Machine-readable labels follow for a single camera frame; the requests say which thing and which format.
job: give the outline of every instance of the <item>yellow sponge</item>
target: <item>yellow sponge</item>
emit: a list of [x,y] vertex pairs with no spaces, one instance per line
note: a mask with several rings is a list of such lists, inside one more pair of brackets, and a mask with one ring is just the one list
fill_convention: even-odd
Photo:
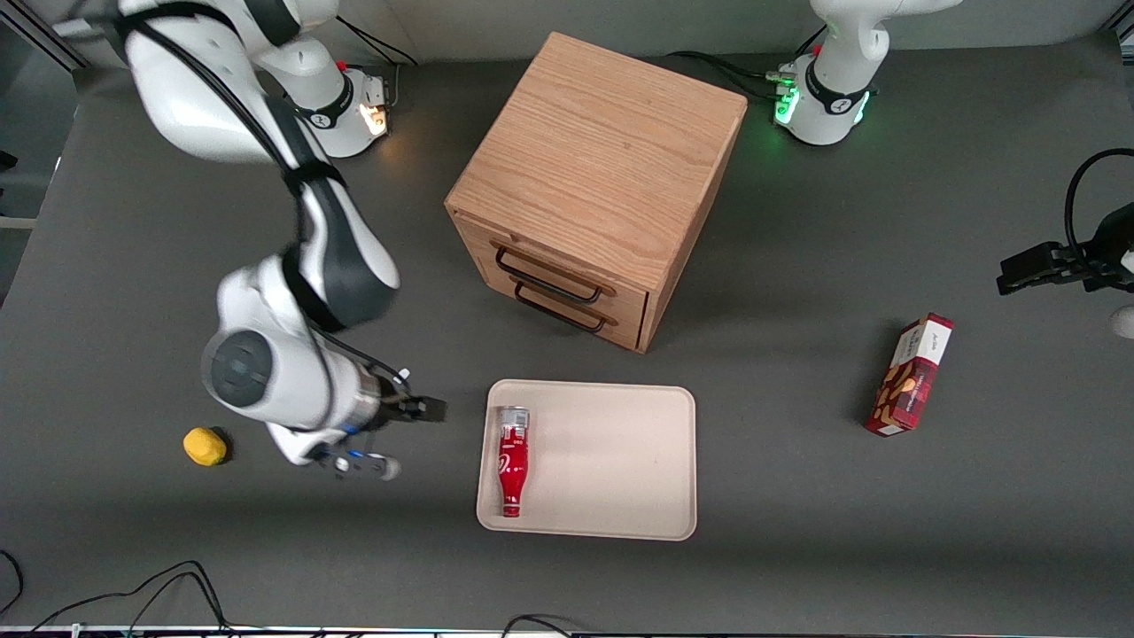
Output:
[[198,466],[217,466],[225,461],[228,445],[217,433],[205,428],[193,428],[181,441],[185,453]]

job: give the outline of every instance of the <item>metal handle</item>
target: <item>metal handle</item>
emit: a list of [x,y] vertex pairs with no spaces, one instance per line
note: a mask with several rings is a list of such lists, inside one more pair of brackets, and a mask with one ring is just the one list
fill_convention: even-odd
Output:
[[524,298],[519,294],[519,290],[522,290],[522,289],[524,289],[524,281],[516,281],[516,291],[513,292],[513,296],[516,297],[516,300],[518,300],[519,303],[523,303],[524,305],[530,305],[530,306],[539,309],[540,312],[542,312],[544,314],[549,314],[551,316],[555,316],[556,318],[559,318],[560,322],[562,322],[565,324],[570,324],[572,326],[575,326],[579,331],[584,331],[586,333],[594,334],[594,333],[598,333],[599,331],[601,331],[602,327],[607,325],[607,318],[604,316],[596,316],[596,318],[599,321],[599,324],[596,326],[587,326],[586,324],[582,324],[579,322],[576,322],[570,316],[566,316],[564,314],[560,314],[560,313],[556,312],[555,309],[551,309],[550,307],[540,305],[540,304],[535,303],[534,300],[532,300],[530,298]]
[[575,303],[581,303],[583,305],[591,305],[592,303],[599,300],[599,295],[602,294],[602,288],[599,287],[599,286],[595,286],[593,295],[591,295],[589,297],[579,296],[579,295],[577,295],[577,294],[575,294],[575,292],[573,292],[570,290],[560,288],[559,286],[557,286],[555,283],[551,283],[549,281],[544,281],[543,279],[533,277],[532,274],[528,274],[527,272],[524,272],[523,270],[517,270],[516,267],[513,267],[511,265],[508,265],[507,263],[503,262],[503,255],[505,255],[505,253],[507,250],[508,250],[508,246],[500,246],[500,249],[497,250],[497,265],[500,266],[500,270],[503,270],[505,272],[511,274],[513,277],[515,277],[517,279],[521,279],[521,280],[527,282],[531,286],[535,286],[536,288],[543,288],[544,290],[548,290],[549,292],[557,294],[559,296],[565,296],[565,297],[574,300]]

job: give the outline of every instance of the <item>black cable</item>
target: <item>black cable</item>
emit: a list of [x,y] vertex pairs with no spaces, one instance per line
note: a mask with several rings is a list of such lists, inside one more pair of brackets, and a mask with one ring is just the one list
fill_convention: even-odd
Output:
[[1099,272],[1099,269],[1095,267],[1093,263],[1088,261],[1083,246],[1080,245],[1078,239],[1075,238],[1075,195],[1078,194],[1078,185],[1083,181],[1083,177],[1092,165],[1106,158],[1116,155],[1134,158],[1134,148],[1119,147],[1100,151],[1080,164],[1078,169],[1075,171],[1075,176],[1070,178],[1070,184],[1067,186],[1067,199],[1064,202],[1064,232],[1067,235],[1067,245],[1070,247],[1072,253],[1075,254],[1075,260],[1078,261],[1078,264],[1082,265],[1084,270],[1098,279],[1100,283],[1105,283],[1106,286],[1117,290],[1129,291],[1125,286],[1115,283],[1107,277],[1103,277],[1102,273]]
[[159,578],[166,576],[167,573],[169,573],[169,572],[171,572],[174,570],[180,569],[180,568],[183,568],[185,565],[193,565],[197,570],[201,571],[201,576],[203,576],[204,577],[204,581],[208,582],[208,586],[203,586],[202,589],[203,590],[208,589],[208,592],[205,592],[205,598],[209,598],[209,606],[213,607],[215,605],[217,613],[220,615],[221,619],[223,619],[225,614],[220,610],[220,601],[215,597],[217,596],[217,592],[215,592],[215,589],[213,589],[212,582],[209,580],[209,576],[208,576],[208,573],[205,573],[204,567],[202,567],[201,563],[198,563],[197,561],[181,561],[181,562],[179,562],[179,563],[177,563],[177,564],[175,564],[172,567],[166,568],[166,569],[161,570],[160,572],[151,576],[150,578],[143,580],[141,585],[138,585],[137,587],[135,587],[134,589],[132,589],[129,592],[112,592],[110,594],[100,594],[98,596],[92,596],[90,598],[84,598],[84,599],[82,599],[82,601],[79,601],[77,603],[71,603],[71,604],[69,604],[69,605],[67,605],[65,607],[61,607],[58,611],[54,611],[51,614],[49,614],[48,618],[45,618],[42,621],[40,621],[39,624],[36,624],[35,627],[33,627],[31,629],[31,631],[28,631],[27,633],[24,633],[20,638],[28,638],[29,636],[32,636],[33,633],[35,633],[36,631],[39,631],[39,629],[41,627],[43,627],[44,624],[48,624],[49,622],[56,620],[60,615],[62,615],[62,614],[65,614],[65,613],[74,610],[74,609],[82,607],[82,606],[85,606],[85,605],[90,605],[91,603],[96,603],[99,601],[105,601],[107,598],[128,598],[130,596],[134,596],[137,593],[139,593],[143,589],[145,589],[151,582],[158,580]]
[[809,37],[806,42],[799,44],[799,48],[795,50],[795,56],[796,57],[802,56],[803,52],[807,50],[807,46],[811,46],[811,43],[814,42],[820,35],[822,35],[824,31],[827,31],[826,24],[819,27],[819,31],[816,31],[811,37]]
[[359,28],[359,27],[350,24],[349,22],[347,22],[347,19],[344,18],[342,16],[335,16],[335,19],[337,19],[340,23],[342,23],[344,25],[346,25],[346,27],[349,28],[350,31],[353,31],[354,34],[357,35],[358,37],[362,37],[363,40],[370,39],[370,40],[374,41],[375,43],[381,44],[382,46],[386,46],[387,49],[389,49],[389,50],[393,51],[395,53],[398,53],[403,58],[409,60],[409,63],[412,63],[414,66],[418,66],[417,65],[417,60],[415,60],[414,57],[411,56],[409,53],[406,53],[405,51],[403,51],[401,49],[398,49],[397,46],[395,46],[393,44],[390,44],[389,42],[386,42],[386,41],[379,40],[378,37],[374,37],[370,33],[366,33],[362,28]]
[[274,144],[272,144],[268,131],[264,130],[263,126],[261,126],[252,112],[248,111],[248,108],[244,104],[244,102],[242,102],[240,99],[232,93],[232,90],[229,88],[228,85],[212,71],[212,69],[201,63],[201,61],[194,58],[188,51],[150,26],[147,23],[139,24],[136,29],[177,58],[178,61],[187,66],[194,75],[204,82],[205,85],[212,90],[222,102],[225,102],[225,105],[232,110],[232,113],[240,120],[240,124],[244,124],[245,127],[248,128],[248,131],[253,137],[255,137],[260,145],[263,146],[264,152],[268,153],[268,156],[270,156],[273,162],[276,162],[279,169],[281,171],[287,171],[289,169],[279,150],[276,148]]
[[754,71],[752,69],[746,69],[739,65],[735,65],[726,60],[725,58],[713,56],[711,53],[704,53],[701,51],[674,51],[672,53],[667,53],[667,56],[672,56],[675,58],[693,58],[696,60],[703,60],[705,62],[709,62],[710,65],[723,67],[744,77],[752,77],[754,79],[764,79],[764,74],[762,73]]
[[365,352],[363,352],[363,351],[361,351],[361,350],[352,347],[350,344],[344,343],[341,340],[339,340],[335,335],[328,333],[327,331],[320,329],[316,325],[308,324],[308,327],[311,330],[315,331],[315,333],[318,333],[319,337],[321,337],[324,340],[327,340],[328,342],[335,344],[337,348],[339,348],[340,350],[342,350],[347,355],[352,355],[352,356],[361,359],[364,364],[367,364],[370,366],[373,366],[375,368],[380,368],[380,369],[384,371],[388,375],[390,375],[390,377],[392,377],[391,378],[392,382],[397,383],[403,389],[405,389],[406,394],[408,394],[408,395],[413,394],[413,391],[409,390],[409,380],[406,380],[405,377],[403,377],[401,373],[395,371],[392,366],[386,364],[381,359],[378,359],[375,357],[366,355]]
[[518,622],[535,623],[555,631],[556,633],[562,636],[564,638],[574,638],[572,633],[569,633],[567,630],[539,618],[540,615],[543,614],[519,614],[517,616],[513,616],[513,619],[508,621],[508,624],[503,626],[503,631],[500,632],[500,638],[508,638],[508,633],[511,632],[511,629],[516,627],[516,623]]
[[[340,22],[346,24],[349,28],[357,29],[357,27],[347,23],[342,18],[339,19]],[[169,37],[166,37],[163,34],[159,33],[149,24],[142,23],[137,27],[137,31],[143,35],[145,35],[146,37],[149,37],[150,40],[152,40],[161,48],[166,49],[170,54],[172,54],[175,58],[181,61],[181,63],[187,66],[202,82],[204,82],[205,85],[209,86],[209,88],[211,88],[217,94],[217,96],[221,99],[222,102],[225,102],[225,104],[234,112],[234,114],[236,114],[237,119],[239,119],[240,122],[246,128],[248,128],[248,131],[252,134],[253,137],[256,138],[260,145],[264,147],[264,151],[269,154],[269,156],[272,158],[272,160],[279,167],[280,171],[287,172],[288,170],[290,170],[290,167],[288,167],[287,161],[284,159],[279,150],[272,143],[271,137],[268,135],[268,131],[264,130],[263,126],[261,126],[260,122],[256,120],[256,118],[252,114],[252,112],[248,111],[244,102],[242,102],[240,99],[235,93],[232,93],[232,90],[229,88],[228,85],[225,84],[225,82],[220,77],[218,77],[215,73],[212,71],[212,69],[201,63],[200,60],[189,54],[179,44],[171,41]],[[412,57],[400,51],[399,49],[396,49],[393,46],[390,46],[390,49],[398,51],[403,56],[406,56],[406,59],[411,60],[413,63],[415,65],[417,63],[416,60],[414,60]],[[303,207],[301,201],[296,198],[295,232],[297,243],[302,243],[304,239],[305,220],[306,220],[305,209]],[[342,341],[331,337],[330,334],[322,331],[318,326],[312,326],[311,322],[305,321],[304,326],[307,333],[307,339],[311,342],[311,347],[312,349],[315,350],[315,354],[319,357],[319,364],[323,371],[323,377],[328,385],[327,406],[323,409],[323,416],[318,426],[319,428],[327,427],[327,424],[331,418],[331,414],[333,412],[335,408],[336,391],[335,391],[335,377],[333,375],[331,375],[330,364],[327,360],[327,354],[323,352],[323,349],[319,346],[319,342],[315,339],[315,333],[319,333],[324,340],[331,342],[332,344],[342,349],[344,351],[354,355],[357,358],[361,358],[371,366],[386,371],[393,378],[396,383],[400,384],[405,389],[406,394],[411,393],[408,382],[404,377],[401,377],[401,375],[397,371],[395,371],[383,361],[347,346]],[[205,581],[208,582],[209,577],[208,575],[204,575],[203,569],[202,573],[205,577]]]
[[378,44],[374,44],[370,40],[366,40],[366,37],[362,33],[355,31],[354,28],[352,28],[349,26],[347,26],[347,28],[350,29],[350,33],[354,33],[356,36],[358,36],[358,40],[362,40],[363,44],[365,44],[365,45],[370,46],[371,49],[378,51],[378,54],[382,56],[383,58],[386,58],[386,61],[390,62],[393,66],[398,66],[398,62],[393,61],[393,58],[391,58],[389,53],[387,53],[386,51],[383,51],[381,46],[379,46]]
[[0,555],[3,555],[11,563],[11,571],[16,572],[16,595],[3,607],[0,607],[0,618],[2,618],[16,604],[16,601],[19,601],[19,597],[24,595],[24,572],[19,569],[19,562],[15,556],[3,550],[0,550]]
[[[674,51],[672,53],[669,54],[678,58],[694,58],[703,62],[706,62],[709,66],[717,69],[717,73],[719,73],[721,77],[727,79],[729,84],[739,88],[741,92],[747,95],[748,97],[755,97],[759,100],[771,100],[771,101],[778,100],[778,97],[771,93],[758,93],[753,91],[751,87],[742,83],[739,77],[733,75],[733,73],[737,73],[738,75],[743,75],[744,77],[751,77],[751,78],[759,77],[763,79],[762,74],[758,75],[754,71],[745,69],[744,67],[738,67],[731,62],[728,62],[727,60],[721,60],[716,56],[710,56],[709,53],[701,53],[700,51]],[[731,68],[738,70],[730,73]]]
[[161,587],[158,588],[156,592],[154,592],[153,596],[150,596],[150,599],[146,601],[145,605],[142,606],[142,610],[137,613],[137,615],[134,616],[134,620],[130,621],[130,626],[126,630],[126,635],[127,636],[134,635],[134,628],[137,626],[138,621],[142,620],[142,615],[145,614],[146,610],[150,609],[150,605],[152,605],[153,602],[156,601],[159,596],[161,596],[161,593],[164,592],[167,587],[186,577],[192,578],[196,582],[197,588],[201,590],[201,595],[204,596],[205,602],[209,603],[209,609],[212,611],[213,618],[217,620],[217,631],[220,631],[221,629],[226,628],[232,629],[228,620],[225,619],[225,614],[221,613],[220,607],[213,604],[212,598],[209,597],[209,592],[205,589],[205,585],[204,582],[202,582],[201,577],[197,576],[196,572],[183,571],[174,576],[169,580],[167,580]]
[[393,67],[393,99],[390,100],[389,108],[398,105],[399,97],[401,97],[401,65]]

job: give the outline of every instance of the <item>wooden cabinet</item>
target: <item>wooden cabinet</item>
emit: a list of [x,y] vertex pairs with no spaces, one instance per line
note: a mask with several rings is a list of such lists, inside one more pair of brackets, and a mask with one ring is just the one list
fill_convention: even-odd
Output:
[[746,107],[552,33],[446,207],[493,289],[645,352]]

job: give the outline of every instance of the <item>gray table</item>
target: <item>gray table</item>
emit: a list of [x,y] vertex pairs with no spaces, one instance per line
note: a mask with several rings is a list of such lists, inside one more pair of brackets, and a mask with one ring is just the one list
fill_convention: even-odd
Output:
[[[489,290],[441,206],[523,69],[407,69],[392,136],[338,162],[404,275],[349,341],[450,402],[448,424],[381,435],[405,463],[392,484],[288,466],[201,388],[218,280],[288,239],[274,171],[193,159],[127,76],[82,78],[0,313],[0,545],[28,578],[7,621],[196,558],[249,623],[491,629],[559,612],[624,631],[1129,635],[1134,344],[1106,329],[1128,299],[995,284],[1000,258],[1060,236],[1078,162],[1134,143],[1111,39],[895,53],[832,148],[754,105],[645,357]],[[1129,201],[1132,175],[1120,160],[1091,173],[1084,233]],[[897,330],[928,311],[957,330],[922,428],[879,440],[860,423]],[[507,377],[689,389],[693,538],[482,529],[484,398]],[[189,463],[195,426],[234,433],[235,462]],[[189,588],[147,616],[208,619]]]

